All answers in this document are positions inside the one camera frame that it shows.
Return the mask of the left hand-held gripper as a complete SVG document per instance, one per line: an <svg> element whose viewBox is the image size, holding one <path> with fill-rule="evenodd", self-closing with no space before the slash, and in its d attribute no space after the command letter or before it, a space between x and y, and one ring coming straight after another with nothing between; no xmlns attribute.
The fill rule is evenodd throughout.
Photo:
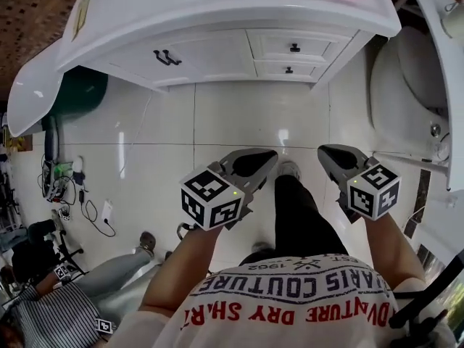
<svg viewBox="0 0 464 348"><path fill-rule="evenodd" d="M273 149L232 151L180 181L182 210L204 231L232 228L252 213L252 191L262 188L278 161Z"/></svg>

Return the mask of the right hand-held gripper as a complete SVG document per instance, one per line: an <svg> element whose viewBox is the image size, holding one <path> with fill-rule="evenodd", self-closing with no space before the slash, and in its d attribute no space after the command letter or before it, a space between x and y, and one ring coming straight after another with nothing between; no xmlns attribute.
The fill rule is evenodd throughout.
<svg viewBox="0 0 464 348"><path fill-rule="evenodd" d="M343 191L338 202L348 220L377 220L397 204L401 176L391 166L342 144L319 146L318 159L330 180ZM355 168L356 173L347 180L349 169Z"/></svg>

